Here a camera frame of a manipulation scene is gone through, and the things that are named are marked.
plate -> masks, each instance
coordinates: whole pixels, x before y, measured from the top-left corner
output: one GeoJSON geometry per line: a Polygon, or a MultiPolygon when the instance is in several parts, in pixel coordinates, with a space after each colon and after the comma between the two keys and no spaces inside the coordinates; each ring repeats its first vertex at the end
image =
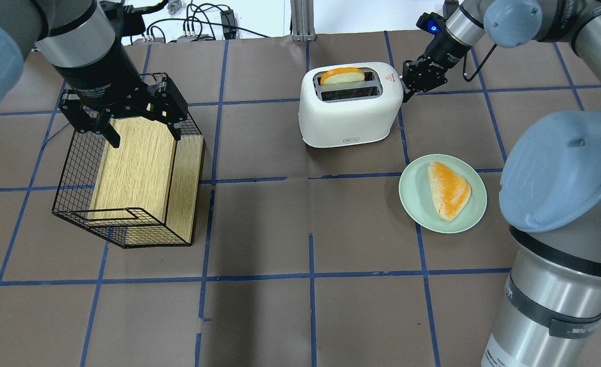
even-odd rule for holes
{"type": "Polygon", "coordinates": [[[411,162],[400,176],[400,202],[412,219],[429,230],[440,233],[459,233],[476,225],[486,211],[486,186],[482,177],[466,162],[445,154],[424,155],[411,162]],[[471,188],[468,203],[452,221],[439,218],[431,201],[427,168],[433,161],[448,166],[466,179],[471,188]]]}

label on robot arm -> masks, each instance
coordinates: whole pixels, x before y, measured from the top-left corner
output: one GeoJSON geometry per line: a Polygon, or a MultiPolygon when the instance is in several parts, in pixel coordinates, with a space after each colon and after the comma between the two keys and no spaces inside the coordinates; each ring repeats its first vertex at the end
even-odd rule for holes
{"type": "Polygon", "coordinates": [[[528,365],[520,363],[506,353],[491,334],[482,357],[482,367],[528,367],[528,365]]]}

toaster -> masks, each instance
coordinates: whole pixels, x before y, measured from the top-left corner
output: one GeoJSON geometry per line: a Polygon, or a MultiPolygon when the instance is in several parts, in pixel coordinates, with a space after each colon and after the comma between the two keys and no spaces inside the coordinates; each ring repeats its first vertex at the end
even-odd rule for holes
{"type": "Polygon", "coordinates": [[[377,142],[389,135],[403,97],[402,81],[391,65],[380,62],[319,67],[303,77],[298,125],[308,146],[333,148],[377,142]],[[321,86],[328,70],[356,67],[363,82],[321,86]]]}

power strip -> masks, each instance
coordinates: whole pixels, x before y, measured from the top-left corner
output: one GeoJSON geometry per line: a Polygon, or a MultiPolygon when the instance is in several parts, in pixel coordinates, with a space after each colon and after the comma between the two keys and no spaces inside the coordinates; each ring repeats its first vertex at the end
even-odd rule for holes
{"type": "Polygon", "coordinates": [[[198,35],[198,36],[180,36],[176,39],[176,42],[195,42],[199,40],[211,40],[210,35],[198,35]]]}
{"type": "Polygon", "coordinates": [[[163,37],[151,37],[149,39],[133,40],[133,44],[156,44],[156,43],[165,43],[165,39],[163,39],[163,37]]]}

black wire basket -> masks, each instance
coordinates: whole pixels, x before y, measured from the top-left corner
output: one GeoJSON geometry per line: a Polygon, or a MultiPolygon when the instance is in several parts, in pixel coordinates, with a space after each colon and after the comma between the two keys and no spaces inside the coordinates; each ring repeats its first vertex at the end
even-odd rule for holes
{"type": "MultiPolygon", "coordinates": [[[[201,135],[189,113],[180,130],[182,136],[201,135]]],[[[168,227],[166,217],[161,221],[142,207],[90,209],[105,146],[101,135],[74,132],[51,212],[121,248],[191,246],[168,227]],[[95,219],[95,212],[112,213],[112,219],[95,219]]]]}

